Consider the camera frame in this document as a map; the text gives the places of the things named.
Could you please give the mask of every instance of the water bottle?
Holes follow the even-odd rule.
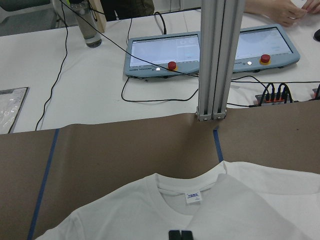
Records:
[[[84,41],[86,45],[90,48],[95,48],[100,46],[102,40],[100,34],[94,30],[88,23],[94,26],[97,29],[97,25],[93,19],[91,14],[91,10],[89,8],[89,3],[87,0],[69,0],[70,8],[75,11],[76,21],[79,25],[81,33],[83,35]]]

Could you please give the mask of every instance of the hand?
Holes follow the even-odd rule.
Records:
[[[307,0],[302,9],[307,10],[308,13],[317,14],[320,12],[320,0]]]
[[[285,27],[292,26],[308,12],[306,9],[297,7],[290,0],[269,0],[266,4],[264,14]]]

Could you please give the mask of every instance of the person's arm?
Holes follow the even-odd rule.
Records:
[[[307,0],[302,9],[307,10],[311,14],[320,13],[320,0]]]
[[[244,11],[265,15],[285,27],[293,25],[307,13],[306,9],[297,7],[290,0],[246,0]]]

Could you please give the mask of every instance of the blue tape strip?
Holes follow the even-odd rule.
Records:
[[[224,160],[224,156],[222,155],[222,151],[221,151],[219,135],[218,135],[218,127],[213,129],[213,137],[214,137],[216,153],[218,154],[219,163],[221,163]]]
[[[48,157],[48,161],[46,163],[46,167],[45,167],[45,171],[44,171],[44,175],[43,175],[43,179],[42,179],[42,183],[41,183],[38,199],[36,201],[35,209],[34,209],[34,212],[33,212],[33,217],[32,217],[31,226],[30,226],[30,229],[29,229],[27,240],[32,240],[32,238],[34,236],[36,223],[37,223],[39,210],[40,210],[40,205],[41,205],[42,198],[43,198],[43,195],[44,195],[44,192],[45,192],[46,182],[47,182],[47,179],[48,179],[52,158],[54,156],[58,135],[59,135],[59,129],[56,129],[55,132],[54,132],[53,141],[52,141],[52,144],[51,144],[51,149],[50,149],[50,154],[49,154],[49,157]]]

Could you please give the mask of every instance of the white t-shirt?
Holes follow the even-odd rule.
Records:
[[[185,193],[202,201],[186,203]],[[320,175],[223,161],[201,176],[157,173],[73,211],[38,240],[317,240]]]

